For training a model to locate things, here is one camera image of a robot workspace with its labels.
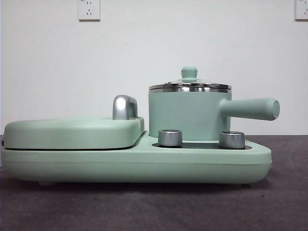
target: wall socket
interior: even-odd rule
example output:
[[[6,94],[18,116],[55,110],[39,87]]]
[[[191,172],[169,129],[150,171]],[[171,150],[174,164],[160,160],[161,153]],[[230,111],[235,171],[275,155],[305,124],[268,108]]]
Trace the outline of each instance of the wall socket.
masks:
[[[78,11],[80,21],[100,21],[100,0],[78,0]]]
[[[308,0],[295,0],[295,20],[308,20]]]

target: lid handle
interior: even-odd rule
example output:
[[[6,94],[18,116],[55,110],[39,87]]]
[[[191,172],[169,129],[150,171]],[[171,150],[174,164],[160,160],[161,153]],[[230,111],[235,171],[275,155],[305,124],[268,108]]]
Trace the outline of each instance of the lid handle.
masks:
[[[198,69],[195,66],[185,66],[182,68],[182,81],[195,82],[197,81]]]

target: mint green appliance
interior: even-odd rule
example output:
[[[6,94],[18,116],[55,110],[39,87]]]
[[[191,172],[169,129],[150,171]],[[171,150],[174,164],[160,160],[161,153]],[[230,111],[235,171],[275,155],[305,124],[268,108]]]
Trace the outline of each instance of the mint green appliance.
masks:
[[[150,87],[150,131],[137,101],[116,96],[112,117],[17,121],[5,127],[7,172],[56,182],[253,183],[267,175],[271,150],[230,130],[230,117],[274,120],[274,99],[231,101],[229,85],[182,80]]]

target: pot lid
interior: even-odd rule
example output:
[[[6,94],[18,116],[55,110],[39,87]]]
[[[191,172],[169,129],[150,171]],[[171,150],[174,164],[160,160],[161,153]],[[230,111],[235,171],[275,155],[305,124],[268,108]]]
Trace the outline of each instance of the pot lid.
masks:
[[[185,66],[182,68],[182,79],[164,84],[153,85],[149,90],[163,89],[163,88],[217,88],[231,90],[230,85],[205,82],[197,78],[198,69],[195,66]]]

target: gray table surface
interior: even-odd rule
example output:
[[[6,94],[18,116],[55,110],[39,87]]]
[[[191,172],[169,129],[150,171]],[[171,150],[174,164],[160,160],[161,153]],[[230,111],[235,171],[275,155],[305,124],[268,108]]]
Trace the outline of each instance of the gray table surface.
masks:
[[[308,136],[247,136],[272,149],[249,185],[58,183],[42,188],[1,170],[3,231],[308,230]]]

